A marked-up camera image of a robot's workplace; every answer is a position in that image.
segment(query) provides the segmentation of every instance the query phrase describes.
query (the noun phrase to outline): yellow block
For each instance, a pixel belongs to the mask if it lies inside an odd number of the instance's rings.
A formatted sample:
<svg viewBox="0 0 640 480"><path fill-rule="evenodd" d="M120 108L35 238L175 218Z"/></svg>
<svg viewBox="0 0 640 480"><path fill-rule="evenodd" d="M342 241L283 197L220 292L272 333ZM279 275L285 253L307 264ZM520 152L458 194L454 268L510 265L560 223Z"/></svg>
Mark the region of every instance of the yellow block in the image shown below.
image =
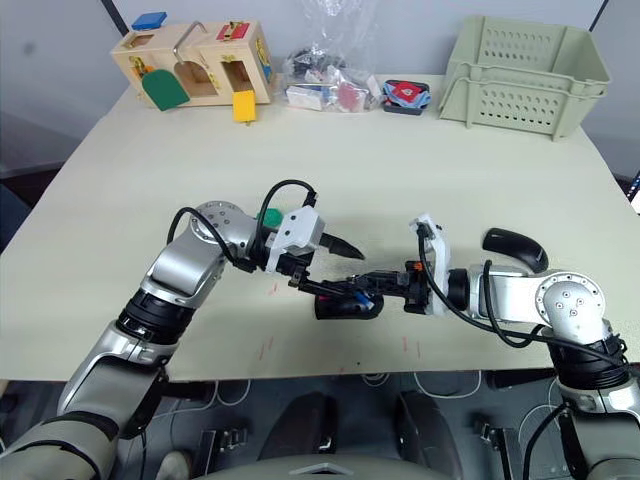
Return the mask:
<svg viewBox="0 0 640 480"><path fill-rule="evenodd" d="M256 119L256 94L253 90L233 92L233 120L253 122Z"/></svg>

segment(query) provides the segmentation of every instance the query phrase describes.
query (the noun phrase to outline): blue block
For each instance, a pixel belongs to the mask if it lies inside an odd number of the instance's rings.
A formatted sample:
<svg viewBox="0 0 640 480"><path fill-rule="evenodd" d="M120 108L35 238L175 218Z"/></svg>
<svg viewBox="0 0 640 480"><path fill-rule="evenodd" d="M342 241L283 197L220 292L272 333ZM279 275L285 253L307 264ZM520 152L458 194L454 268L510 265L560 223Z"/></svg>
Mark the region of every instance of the blue block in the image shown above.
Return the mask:
<svg viewBox="0 0 640 480"><path fill-rule="evenodd" d="M167 18L167 12L143 13L131 25L134 30L153 30L160 28L162 22Z"/></svg>

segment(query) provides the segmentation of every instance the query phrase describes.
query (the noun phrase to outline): wall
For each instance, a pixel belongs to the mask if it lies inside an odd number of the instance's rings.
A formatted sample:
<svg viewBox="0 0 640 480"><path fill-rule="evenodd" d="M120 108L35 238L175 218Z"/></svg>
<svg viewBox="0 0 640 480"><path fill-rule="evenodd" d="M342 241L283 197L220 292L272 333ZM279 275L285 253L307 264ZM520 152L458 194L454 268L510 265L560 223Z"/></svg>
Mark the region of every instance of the wall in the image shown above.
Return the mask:
<svg viewBox="0 0 640 480"><path fill-rule="evenodd" d="M3 0L0 174L64 162L126 88L97 0Z"/></svg>
<svg viewBox="0 0 640 480"><path fill-rule="evenodd" d="M140 12L157 10L166 10L168 21L176 23L258 18L276 65L293 48L308 43L300 0L115 3L127 24ZM586 28L600 4L601 0L380 0L376 70L443 73L461 21L468 14ZM108 53L119 38L98 0L3 0L0 175L63 162L109 110L127 85Z"/></svg>
<svg viewBox="0 0 640 480"><path fill-rule="evenodd" d="M609 94L582 126L609 168L633 177L640 170L640 2L611 0L593 35L611 74Z"/></svg>

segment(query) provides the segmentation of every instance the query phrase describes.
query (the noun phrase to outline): table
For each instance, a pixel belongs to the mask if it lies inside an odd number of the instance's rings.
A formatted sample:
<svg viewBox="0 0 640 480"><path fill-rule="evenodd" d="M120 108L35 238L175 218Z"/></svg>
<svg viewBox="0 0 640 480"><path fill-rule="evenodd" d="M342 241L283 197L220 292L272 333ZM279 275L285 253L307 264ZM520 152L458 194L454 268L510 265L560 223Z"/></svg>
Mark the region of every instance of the table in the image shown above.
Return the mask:
<svg viewBox="0 0 640 480"><path fill-rule="evenodd" d="M426 81L438 101L442 77ZM230 107L160 113L124 93L74 152L0 259L0 378L65 380L164 245L175 211L228 200L257 212L283 178L309 181L327 231L366 262L321 252L312 278L402 269L417 258L408 222L444 225L452 266L492 258L500 226L539 241L550 265L604 289L609 318L640 360L640 222L582 130L547 136L385 113L329 114L274 104L251 126ZM274 200L296 207L302 192ZM279 275L227 266L182 337L174 380L550 366L546 348L514 350L452 315L409 315L390 299L371 321L317 321L313 298Z"/></svg>

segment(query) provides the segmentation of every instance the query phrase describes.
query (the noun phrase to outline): floor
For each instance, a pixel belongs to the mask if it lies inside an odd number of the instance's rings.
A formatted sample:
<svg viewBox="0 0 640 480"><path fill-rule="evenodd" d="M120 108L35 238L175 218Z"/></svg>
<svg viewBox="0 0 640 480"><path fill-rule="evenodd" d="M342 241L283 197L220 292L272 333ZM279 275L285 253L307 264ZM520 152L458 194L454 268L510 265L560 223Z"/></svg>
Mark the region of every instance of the floor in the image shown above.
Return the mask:
<svg viewBox="0 0 640 480"><path fill-rule="evenodd" d="M460 394L473 390L476 372L421 373L424 388L443 394ZM547 403L551 379L518 385L506 389L493 389L483 376L479 391L460 400L436 400L454 436L461 458L465 480L504 478L499 456L474 431L478 416L491 419L494 426L518 429L520 422L532 407ZM242 394L246 383L231 382L221 385L221 394L233 401ZM214 405L206 411L181 413L155 420L147 428L147 461L144 478L152 480L163 456L174 449L195 452L203 430L222 429L246 425L249 429L247 445L220 457L216 470L254 462L267 435L290 401L319 391L338 402L338 453L398 458L393 429L393 412L399 392L416 390L411 374L391 375L377 388L367 386L360 376L334 376L257 380L251 385L246 400L237 407ZM44 382L14 382L9 385L9 398L17 398L19 407L10 414L0 413L0 431L7 443L14 441L29 426L55 413L62 384ZM552 389L552 403L558 401L557 390ZM158 412L175 406L175 399L165 399ZM201 403L181 402L178 408L196 408ZM548 410L539 409L522 428L526 442L535 426ZM141 440L121 441L113 480L137 480L141 468ZM569 478L555 426L545 432L536 447L532 478Z"/></svg>

